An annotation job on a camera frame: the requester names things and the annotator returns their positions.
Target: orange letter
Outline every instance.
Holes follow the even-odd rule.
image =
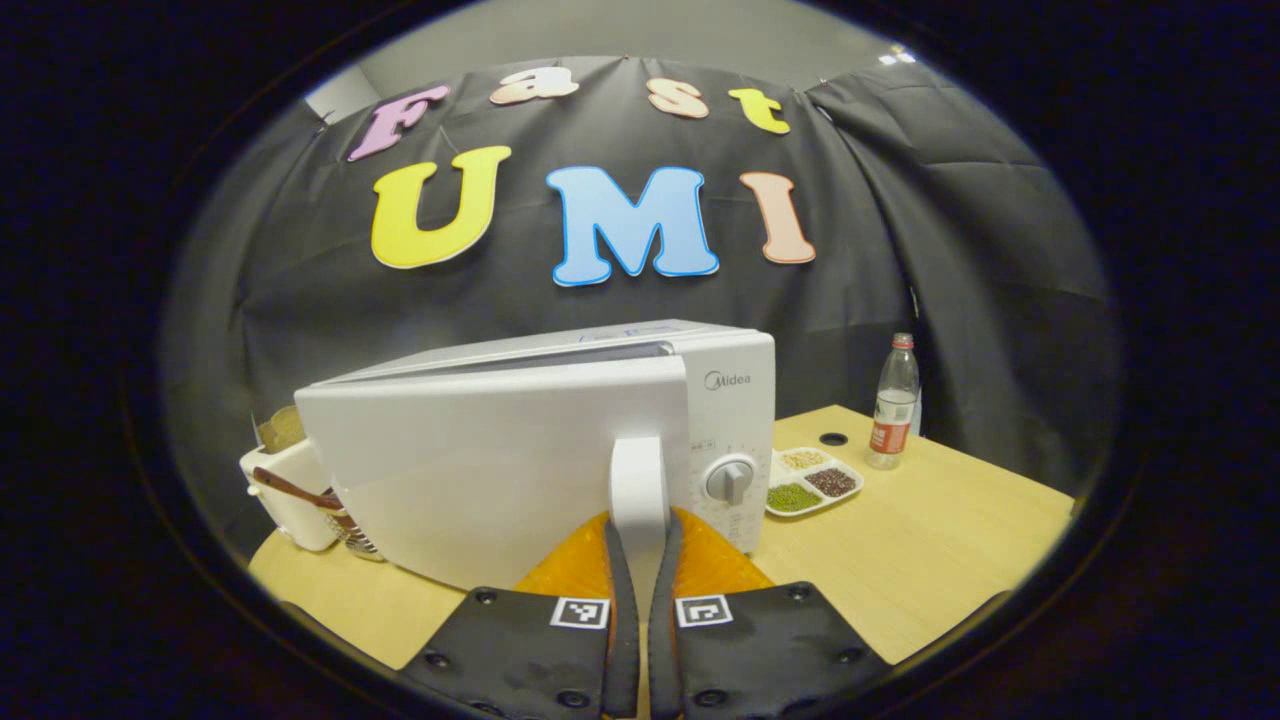
[[[764,243],[764,256],[774,263],[809,263],[818,251],[804,238],[795,205],[791,204],[791,188],[795,184],[773,173],[742,173],[742,184],[755,192],[764,215],[764,229],[769,241]]]
[[[705,118],[710,114],[707,104],[699,100],[703,96],[698,88],[687,82],[655,77],[645,83],[649,92],[649,102],[669,115],[684,115],[686,118]]]
[[[728,95],[742,102],[742,113],[746,114],[746,119],[751,120],[753,126],[776,135],[791,132],[791,126],[773,117],[772,110],[781,110],[782,105],[778,105],[776,100],[769,100],[759,90],[744,87],[742,90],[730,90]]]
[[[577,90],[568,68],[534,68],[502,78],[502,87],[489,96],[494,105],[512,105],[534,97],[559,97]]]

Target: midea logo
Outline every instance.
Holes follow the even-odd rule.
[[[742,386],[751,382],[751,375],[726,375],[719,370],[712,370],[703,378],[707,389],[719,389],[728,386]]]

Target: letter m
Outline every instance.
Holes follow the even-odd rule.
[[[698,188],[703,176],[687,168],[658,168],[632,205],[600,168],[561,168],[547,176],[564,205],[564,261],[552,277],[559,286],[604,282],[613,265],[600,258],[595,233],[628,275],[639,275],[662,231],[653,268],[663,275],[709,275],[719,259],[707,247]]]

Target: wooden table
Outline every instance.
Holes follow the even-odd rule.
[[[908,441],[897,469],[873,470],[864,456],[870,427],[869,418],[840,406],[774,424],[776,448],[820,447],[867,482],[852,498],[815,514],[767,515],[753,560],[774,583],[818,585],[886,661],[900,662],[1016,587],[1062,533],[1073,498],[920,437]],[[829,432],[849,443],[820,445]],[[337,544],[301,550],[280,533],[257,550],[250,573],[397,669],[463,594]]]

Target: divided tray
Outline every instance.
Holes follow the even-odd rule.
[[[785,486],[796,487],[787,491],[778,489]],[[818,448],[792,447],[781,452],[774,450],[773,468],[769,471],[769,497],[764,509],[780,518],[795,518],[849,500],[860,489],[863,489],[863,477],[858,470]]]

